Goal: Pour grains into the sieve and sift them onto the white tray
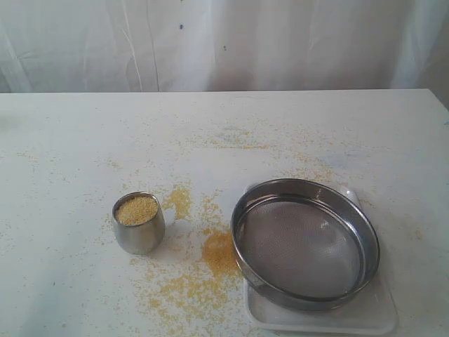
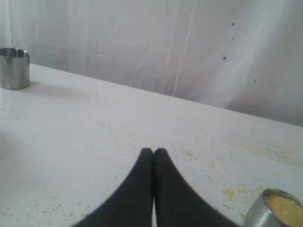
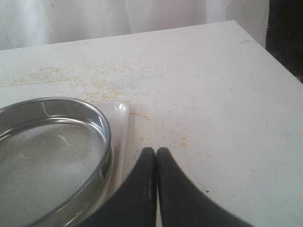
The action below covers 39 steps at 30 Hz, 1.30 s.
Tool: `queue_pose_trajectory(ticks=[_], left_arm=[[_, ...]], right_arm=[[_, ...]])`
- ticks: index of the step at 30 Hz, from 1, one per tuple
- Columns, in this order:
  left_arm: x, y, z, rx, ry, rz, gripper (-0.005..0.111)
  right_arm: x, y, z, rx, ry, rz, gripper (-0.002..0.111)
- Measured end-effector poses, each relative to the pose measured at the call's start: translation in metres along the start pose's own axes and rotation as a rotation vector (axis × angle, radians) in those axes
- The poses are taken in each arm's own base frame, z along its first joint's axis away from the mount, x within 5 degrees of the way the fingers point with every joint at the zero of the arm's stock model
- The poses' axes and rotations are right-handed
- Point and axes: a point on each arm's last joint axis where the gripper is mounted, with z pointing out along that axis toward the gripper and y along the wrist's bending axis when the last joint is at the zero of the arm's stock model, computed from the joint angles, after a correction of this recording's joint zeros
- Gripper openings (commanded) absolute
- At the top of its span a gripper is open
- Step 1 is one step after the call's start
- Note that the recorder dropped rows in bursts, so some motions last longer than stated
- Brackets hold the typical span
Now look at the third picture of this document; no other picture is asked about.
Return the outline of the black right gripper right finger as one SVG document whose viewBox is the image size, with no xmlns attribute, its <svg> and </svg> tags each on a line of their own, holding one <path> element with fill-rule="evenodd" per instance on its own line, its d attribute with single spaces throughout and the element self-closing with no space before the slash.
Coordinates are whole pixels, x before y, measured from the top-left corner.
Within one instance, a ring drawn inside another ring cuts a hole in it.
<svg viewBox="0 0 303 227">
<path fill-rule="evenodd" d="M 184 174 L 168 148 L 156 153 L 163 227 L 250 227 L 204 195 Z"/>
</svg>

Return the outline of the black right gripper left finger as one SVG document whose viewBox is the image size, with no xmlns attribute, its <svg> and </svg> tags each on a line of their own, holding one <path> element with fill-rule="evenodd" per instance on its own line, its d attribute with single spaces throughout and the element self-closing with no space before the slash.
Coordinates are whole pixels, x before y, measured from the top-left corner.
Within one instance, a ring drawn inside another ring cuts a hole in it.
<svg viewBox="0 0 303 227">
<path fill-rule="evenodd" d="M 118 190 L 80 227 L 154 227 L 157 211 L 155 151 L 143 148 Z"/>
</svg>

